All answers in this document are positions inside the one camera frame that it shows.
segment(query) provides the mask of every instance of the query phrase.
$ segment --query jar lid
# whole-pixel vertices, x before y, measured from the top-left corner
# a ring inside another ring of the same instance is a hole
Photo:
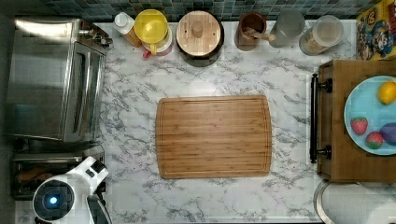
[[[204,11],[185,15],[177,25],[177,43],[192,56],[204,56],[212,52],[220,42],[219,22]]]

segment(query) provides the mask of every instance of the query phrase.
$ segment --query white lid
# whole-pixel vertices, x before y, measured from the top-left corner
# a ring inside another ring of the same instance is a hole
[[[123,35],[128,34],[133,26],[134,19],[124,12],[120,12],[113,21],[113,27]]]
[[[320,17],[312,29],[315,40],[323,47],[338,44],[343,38],[344,26],[336,17],[326,15]]]

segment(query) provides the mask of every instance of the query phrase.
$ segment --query white bottle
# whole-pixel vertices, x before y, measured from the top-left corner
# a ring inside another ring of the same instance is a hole
[[[113,21],[114,29],[118,30],[135,47],[142,46],[142,41],[134,32],[134,19],[128,14],[121,12]]]

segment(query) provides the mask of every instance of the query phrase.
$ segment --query yellow container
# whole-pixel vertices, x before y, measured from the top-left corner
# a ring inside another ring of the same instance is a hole
[[[140,40],[150,44],[151,54],[157,53],[157,45],[166,37],[168,21],[158,10],[147,9],[134,20],[134,31]]]

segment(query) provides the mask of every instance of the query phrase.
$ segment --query food on tray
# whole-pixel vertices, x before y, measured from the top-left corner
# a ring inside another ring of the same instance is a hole
[[[393,80],[384,82],[378,89],[377,97],[384,105],[392,103],[396,98],[396,82]]]
[[[391,145],[396,145],[396,123],[388,123],[380,130],[384,140]]]
[[[356,117],[350,121],[350,126],[353,132],[357,135],[362,135],[367,131],[369,122],[365,117]]]
[[[384,138],[380,132],[371,132],[366,137],[366,146],[371,149],[378,149],[382,146]]]

